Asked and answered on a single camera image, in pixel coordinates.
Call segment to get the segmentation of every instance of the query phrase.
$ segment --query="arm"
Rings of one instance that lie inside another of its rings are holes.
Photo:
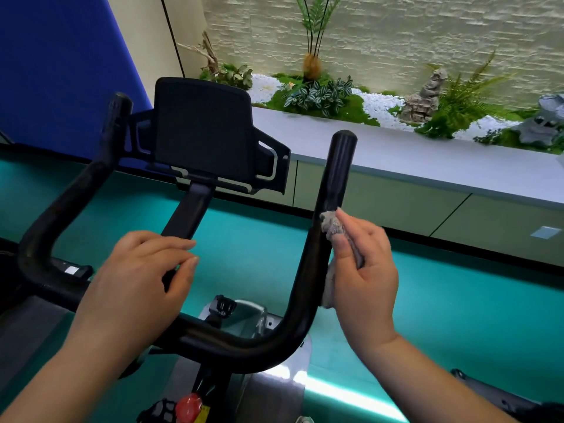
[[[356,355],[405,417],[416,423],[515,423],[395,331],[392,311],[398,271],[384,229],[342,210],[337,216],[366,261],[357,270],[348,241],[342,235],[334,237],[339,322]]]
[[[0,423],[85,420],[104,391],[180,313],[198,258],[194,241],[132,232],[82,299],[67,339],[0,416]],[[168,292],[162,277],[180,265]]]

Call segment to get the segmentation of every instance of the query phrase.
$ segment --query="white countertop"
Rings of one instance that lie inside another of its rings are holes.
[[[323,163],[332,135],[356,134],[353,170],[433,187],[564,209],[558,156],[253,107],[253,122],[292,150],[294,160]]]

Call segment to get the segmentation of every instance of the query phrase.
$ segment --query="hand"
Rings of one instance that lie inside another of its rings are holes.
[[[375,348],[398,337],[392,311],[398,292],[398,270],[384,229],[337,210],[337,218],[365,259],[356,269],[346,237],[333,237],[335,251],[335,309],[356,355],[364,360]]]
[[[89,356],[111,356],[122,370],[174,321],[186,299],[198,257],[196,242],[131,232],[88,287],[63,348]],[[168,292],[161,278],[180,265]]]

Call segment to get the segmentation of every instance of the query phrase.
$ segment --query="red knob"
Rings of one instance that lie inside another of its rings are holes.
[[[202,411],[202,399],[197,393],[190,393],[178,401],[174,408],[178,423],[194,423]]]

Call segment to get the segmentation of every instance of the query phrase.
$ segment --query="cloth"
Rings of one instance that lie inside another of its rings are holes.
[[[350,236],[345,231],[345,227],[337,218],[335,211],[324,212],[320,215],[321,217],[321,231],[325,233],[328,241],[333,243],[333,236],[335,234],[344,234],[349,240],[349,244],[352,248],[352,253],[354,254],[354,259],[356,261],[356,268],[361,268],[364,266],[364,257],[360,255],[359,250],[356,248],[354,242]],[[323,297],[321,299],[321,305],[325,308],[334,307],[333,295],[335,292],[335,256],[329,263],[327,267],[327,276],[325,277],[325,289],[323,290]]]

